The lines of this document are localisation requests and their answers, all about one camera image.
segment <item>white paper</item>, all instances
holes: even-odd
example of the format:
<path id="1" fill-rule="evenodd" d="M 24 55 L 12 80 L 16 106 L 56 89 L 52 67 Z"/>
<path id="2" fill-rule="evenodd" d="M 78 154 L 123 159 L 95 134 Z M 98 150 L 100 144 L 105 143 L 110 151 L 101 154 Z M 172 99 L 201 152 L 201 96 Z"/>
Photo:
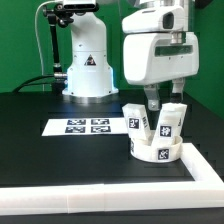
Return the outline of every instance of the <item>white paper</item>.
<path id="1" fill-rule="evenodd" d="M 49 119 L 42 136 L 127 134 L 125 119 L 71 118 Z"/>

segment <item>black tabletop surface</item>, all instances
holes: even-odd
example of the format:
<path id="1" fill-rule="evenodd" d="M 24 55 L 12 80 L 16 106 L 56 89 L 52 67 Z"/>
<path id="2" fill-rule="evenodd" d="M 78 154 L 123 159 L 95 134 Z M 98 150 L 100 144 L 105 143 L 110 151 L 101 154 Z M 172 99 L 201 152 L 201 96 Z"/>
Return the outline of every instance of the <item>black tabletop surface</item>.
<path id="1" fill-rule="evenodd" d="M 48 119 L 122 117 L 126 103 L 146 104 L 143 91 L 121 91 L 103 104 L 76 104 L 51 93 L 0 94 L 0 187 L 191 181 L 181 160 L 146 163 L 130 155 L 123 135 L 48 136 Z M 182 131 L 221 178 L 224 121 L 188 95 Z M 155 129 L 158 112 L 148 112 Z M 222 208 L 0 217 L 0 223 L 223 223 Z"/>

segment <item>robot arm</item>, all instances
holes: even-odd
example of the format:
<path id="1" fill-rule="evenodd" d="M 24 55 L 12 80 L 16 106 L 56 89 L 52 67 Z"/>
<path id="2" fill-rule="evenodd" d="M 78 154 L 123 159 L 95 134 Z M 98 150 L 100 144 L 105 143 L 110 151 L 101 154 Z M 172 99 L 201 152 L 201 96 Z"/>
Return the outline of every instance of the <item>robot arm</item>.
<path id="1" fill-rule="evenodd" d="M 62 28 L 70 24 L 72 64 L 67 69 L 62 94 L 71 101 L 103 102 L 118 93 L 113 84 L 113 70 L 107 63 L 106 26 L 94 15 L 99 9 L 98 2 L 110 4 L 114 0 L 63 0 L 46 13 L 57 17 L 54 22 Z"/>
<path id="2" fill-rule="evenodd" d="M 158 83 L 174 80 L 174 95 L 182 95 L 184 77 L 197 74 L 198 40 L 188 32 L 189 0 L 139 1 L 141 9 L 123 20 L 124 73 L 129 84 L 143 85 L 151 102 L 159 109 L 159 99 L 151 99 Z"/>

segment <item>white foam barrier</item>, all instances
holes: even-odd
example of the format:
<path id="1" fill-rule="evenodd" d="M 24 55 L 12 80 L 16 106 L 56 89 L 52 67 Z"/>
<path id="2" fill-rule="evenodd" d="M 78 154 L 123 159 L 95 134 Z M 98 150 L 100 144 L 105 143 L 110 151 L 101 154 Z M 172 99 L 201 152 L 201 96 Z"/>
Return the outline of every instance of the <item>white foam barrier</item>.
<path id="1" fill-rule="evenodd" d="M 224 183 L 191 143 L 180 159 L 195 181 L 0 189 L 0 215 L 224 207 Z"/>

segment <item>green wall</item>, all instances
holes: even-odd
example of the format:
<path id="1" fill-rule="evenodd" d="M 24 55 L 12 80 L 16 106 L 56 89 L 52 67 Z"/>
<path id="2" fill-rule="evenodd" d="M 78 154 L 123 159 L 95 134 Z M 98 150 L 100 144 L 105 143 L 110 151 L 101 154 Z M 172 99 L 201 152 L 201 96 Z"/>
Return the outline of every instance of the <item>green wall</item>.
<path id="1" fill-rule="evenodd" d="M 40 59 L 34 32 L 34 17 L 43 0 L 1 0 L 0 23 L 0 92 L 12 91 L 22 82 L 41 75 Z M 121 0 L 122 17 L 134 12 Z M 186 92 L 224 119 L 224 0 L 214 0 L 203 10 L 195 11 L 195 32 L 199 38 L 199 74 L 187 79 Z M 103 6 L 96 14 L 105 21 L 108 31 L 108 62 L 114 68 L 115 85 L 133 88 L 123 75 L 122 45 L 124 35 L 117 4 Z M 52 73 L 52 50 L 49 26 L 42 14 L 38 17 L 45 74 Z M 70 31 L 58 29 L 61 62 L 64 70 L 71 64 Z M 41 87 L 26 88 L 42 90 Z"/>
<path id="2" fill-rule="evenodd" d="M 195 11 L 200 68 L 189 78 L 185 91 L 224 119 L 224 1 L 213 0 Z"/>

